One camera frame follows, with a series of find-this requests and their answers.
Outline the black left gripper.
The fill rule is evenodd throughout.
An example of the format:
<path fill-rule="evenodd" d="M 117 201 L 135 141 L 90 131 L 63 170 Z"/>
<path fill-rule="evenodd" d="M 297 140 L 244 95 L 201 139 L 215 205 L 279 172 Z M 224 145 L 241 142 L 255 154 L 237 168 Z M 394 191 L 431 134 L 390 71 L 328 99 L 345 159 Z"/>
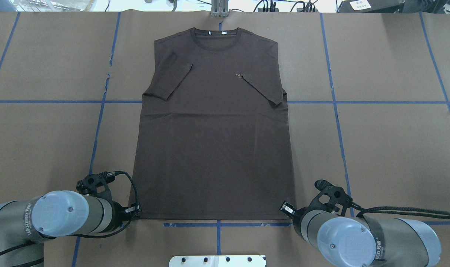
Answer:
<path fill-rule="evenodd" d="M 113 202 L 112 211 L 113 228 L 118 228 L 132 217 L 139 216 L 138 214 L 141 213 L 141 208 L 140 205 L 133 204 L 129 207 L 124 207 L 118 202 Z"/>

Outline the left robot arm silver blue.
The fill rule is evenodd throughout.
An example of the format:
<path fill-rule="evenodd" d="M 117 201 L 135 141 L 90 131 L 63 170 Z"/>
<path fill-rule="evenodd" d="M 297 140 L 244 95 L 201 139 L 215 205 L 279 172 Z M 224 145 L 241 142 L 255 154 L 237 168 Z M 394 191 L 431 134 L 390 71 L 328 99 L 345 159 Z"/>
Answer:
<path fill-rule="evenodd" d="M 0 267 L 43 267 L 44 244 L 56 238 L 108 238 L 140 211 L 106 198 L 52 191 L 27 201 L 0 204 Z"/>

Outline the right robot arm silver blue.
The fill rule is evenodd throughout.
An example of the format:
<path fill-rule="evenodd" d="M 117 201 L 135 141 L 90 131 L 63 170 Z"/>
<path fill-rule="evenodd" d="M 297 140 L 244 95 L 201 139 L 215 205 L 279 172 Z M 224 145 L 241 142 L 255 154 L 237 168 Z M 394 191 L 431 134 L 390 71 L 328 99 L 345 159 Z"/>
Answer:
<path fill-rule="evenodd" d="M 295 232 L 336 267 L 434 267 L 442 246 L 435 231 L 419 220 L 341 217 L 324 210 L 280 211 Z"/>

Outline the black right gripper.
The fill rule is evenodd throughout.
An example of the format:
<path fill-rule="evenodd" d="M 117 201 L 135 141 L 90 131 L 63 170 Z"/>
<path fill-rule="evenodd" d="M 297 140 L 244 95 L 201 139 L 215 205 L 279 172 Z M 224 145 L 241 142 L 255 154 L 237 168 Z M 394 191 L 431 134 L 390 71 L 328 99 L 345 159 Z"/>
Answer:
<path fill-rule="evenodd" d="M 300 208 L 297 210 L 287 201 L 283 201 L 279 210 L 290 217 L 294 225 L 299 225 L 302 218 L 307 214 L 308 208 Z"/>

